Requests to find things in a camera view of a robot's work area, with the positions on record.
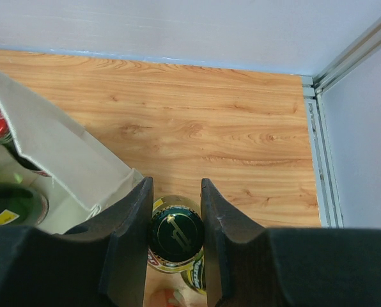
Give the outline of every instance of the wooden floor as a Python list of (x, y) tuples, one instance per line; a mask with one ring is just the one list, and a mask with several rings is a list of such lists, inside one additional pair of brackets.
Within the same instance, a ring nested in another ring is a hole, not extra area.
[[(0, 70), (43, 95), (130, 167), (155, 197), (199, 202), (203, 177), (264, 226), (319, 226), (300, 77), (0, 51)], [(146, 298), (179, 274), (148, 269)]]

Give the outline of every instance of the white paper bag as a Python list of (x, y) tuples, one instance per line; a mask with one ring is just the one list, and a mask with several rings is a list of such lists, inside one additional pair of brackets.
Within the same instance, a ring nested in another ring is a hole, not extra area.
[(143, 178), (60, 108), (2, 72), (0, 110), (19, 155), (51, 176), (22, 168), (0, 145), (0, 182), (21, 178), (46, 196), (50, 209), (39, 227), (47, 232), (63, 233), (98, 214)]

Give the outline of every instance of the glass bottle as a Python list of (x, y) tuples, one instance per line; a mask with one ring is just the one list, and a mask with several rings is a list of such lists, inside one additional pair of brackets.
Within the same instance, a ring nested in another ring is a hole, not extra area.
[(46, 198), (30, 187), (0, 183), (0, 225), (40, 224), (49, 211)]
[(42, 171), (40, 168), (35, 166), (32, 162), (27, 159), (19, 156), (17, 153), (16, 146), (13, 142), (12, 134), (10, 133), (8, 124), (4, 119), (3, 115), (0, 112), (0, 144), (3, 145), (10, 155), (24, 168), (30, 169), (31, 171), (41, 175), (48, 177), (48, 174)]
[(192, 267), (203, 246), (199, 206), (189, 198), (169, 195), (153, 204), (148, 227), (148, 265), (164, 273)]

